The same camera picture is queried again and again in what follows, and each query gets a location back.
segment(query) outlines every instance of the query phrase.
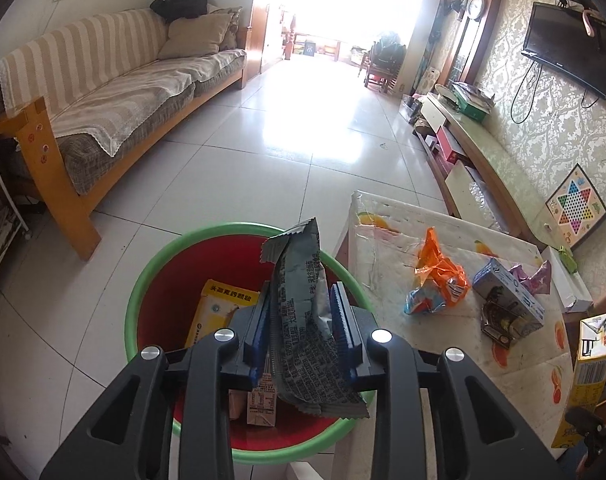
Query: green bucket rim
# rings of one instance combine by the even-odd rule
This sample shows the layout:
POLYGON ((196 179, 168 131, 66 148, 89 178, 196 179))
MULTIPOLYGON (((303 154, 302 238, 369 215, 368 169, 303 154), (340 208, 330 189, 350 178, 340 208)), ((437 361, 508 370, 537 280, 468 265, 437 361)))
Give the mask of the green bucket rim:
MULTIPOLYGON (((138 314, 140 312, 143 297, 147 288, 152 283, 157 273, 167 264, 176 254, 187 249, 194 244, 227 235, 255 235, 263 237, 272 237, 283 230, 263 224, 249 222, 228 222, 215 226, 205 227, 196 231, 191 231, 179 236, 176 240, 168 243, 145 266, 136 280, 134 289, 129 297, 128 309, 125 314, 125 353, 130 361, 137 353, 136 333, 138 332, 138 314)), ((373 312, 368 298, 363 293, 359 283, 352 277, 347 269, 337 262, 325 251, 321 251, 321 262, 327 266, 336 277, 341 280, 347 289, 352 293, 358 306, 373 312)), ((363 398, 368 404, 374 398, 373 392, 365 392, 363 398)), ((317 436, 296 444, 295 446, 284 447, 269 451, 247 451, 242 449, 232 450, 232 459, 241 464, 278 464, 294 462, 301 458, 307 458, 324 449, 327 449, 335 442, 338 442, 346 436, 354 427, 356 421, 353 419, 341 418, 334 424, 327 427, 317 436)), ((174 420, 173 432, 177 436, 181 433, 181 424, 174 420)))

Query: table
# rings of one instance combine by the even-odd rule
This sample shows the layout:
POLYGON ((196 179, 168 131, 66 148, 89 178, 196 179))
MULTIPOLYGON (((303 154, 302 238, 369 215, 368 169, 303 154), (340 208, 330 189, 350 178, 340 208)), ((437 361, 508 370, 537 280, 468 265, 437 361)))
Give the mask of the table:
POLYGON ((307 38, 319 38, 321 40, 330 40, 330 41, 334 41, 336 43, 336 48, 335 48, 335 52, 334 52, 334 61, 339 61, 339 53, 341 51, 341 43, 343 43, 343 41, 341 40, 335 40, 333 38, 326 38, 324 36, 315 36, 314 34, 304 34, 303 32, 295 32, 294 33, 294 44, 297 43, 297 37, 298 36, 305 36, 307 38))
MULTIPOLYGON (((423 98, 421 114, 435 132, 445 125, 461 145, 487 184, 507 221, 510 235, 529 241, 541 251, 547 246, 568 248, 543 197, 525 171, 481 123, 444 105, 434 94, 423 98)), ((432 150, 425 141, 422 144, 449 213, 459 217, 458 211, 453 209, 456 206, 445 184, 445 175, 433 160, 432 150)))
MULTIPOLYGON (((516 343, 509 352, 481 334, 483 300, 469 291, 457 306, 438 314, 407 316, 405 297, 413 281, 417 252, 428 227, 435 227, 443 253, 473 276, 494 253, 509 267, 515 263, 532 274, 541 264, 535 245, 461 219, 442 215, 395 200, 357 191, 352 195, 347 233, 337 259, 361 283, 375 310, 379 326, 392 330, 415 348, 434 353, 456 346, 469 354, 506 395, 549 446, 557 431, 573 381, 568 338, 562 319, 562 304, 554 287, 548 296, 538 296, 545 307, 544 327, 516 343), (377 225, 368 225, 371 219, 377 225), (561 395, 552 375, 560 378, 561 395)), ((369 479, 374 439, 375 405, 371 417, 359 421, 345 439, 336 444, 332 480, 369 479)), ((427 411, 424 406, 424 419, 427 411)), ((559 455, 561 450, 552 450, 559 455)), ((429 478, 435 476, 433 447, 428 442, 429 478)))

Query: television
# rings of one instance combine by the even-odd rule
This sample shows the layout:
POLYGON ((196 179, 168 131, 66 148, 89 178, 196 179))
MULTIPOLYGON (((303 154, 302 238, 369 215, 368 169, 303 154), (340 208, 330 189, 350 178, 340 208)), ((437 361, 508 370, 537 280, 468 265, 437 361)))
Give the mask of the television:
POLYGON ((535 2, 522 54, 606 98, 606 24, 590 17, 586 33, 581 12, 535 2))

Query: metal screw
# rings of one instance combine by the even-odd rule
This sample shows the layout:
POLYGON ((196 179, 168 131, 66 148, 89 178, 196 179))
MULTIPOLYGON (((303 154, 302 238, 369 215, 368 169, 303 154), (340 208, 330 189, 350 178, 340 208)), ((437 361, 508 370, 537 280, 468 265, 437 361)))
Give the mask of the metal screw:
POLYGON ((465 354, 459 348, 448 348, 445 351, 445 356, 450 361, 458 362, 458 361, 463 361, 463 358, 465 357, 465 354))
POLYGON ((158 348, 158 346, 146 346, 141 350, 141 357, 145 359, 145 361, 156 359, 160 354, 161 350, 158 348))
POLYGON ((392 334, 387 330, 379 328, 372 332, 372 339, 377 343, 389 343, 392 340, 392 334))
POLYGON ((225 341, 229 341, 234 337, 234 331, 228 328, 222 328, 221 330, 217 330, 214 332, 214 339, 217 341, 221 341, 224 343, 225 341))

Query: red bucket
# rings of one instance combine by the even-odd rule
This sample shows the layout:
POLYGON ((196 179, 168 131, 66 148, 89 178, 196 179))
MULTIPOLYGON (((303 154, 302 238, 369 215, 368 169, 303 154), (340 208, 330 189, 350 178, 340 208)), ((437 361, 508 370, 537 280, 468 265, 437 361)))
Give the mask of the red bucket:
MULTIPOLYGON (((273 264, 259 263, 261 245, 281 230, 259 224, 231 223, 183 235, 163 248, 145 267, 129 299, 125 323, 126 352, 132 359, 146 346, 164 351, 183 348, 208 279, 261 290, 273 264)), ((321 252, 330 284, 342 281, 350 302, 368 308, 368 300, 341 264, 321 252)), ((354 421, 322 418, 277 401, 274 428, 246 424, 243 415, 230 423, 235 462, 286 463, 326 449, 346 435, 354 421)), ((177 403, 174 428, 180 431, 183 402, 177 403)))

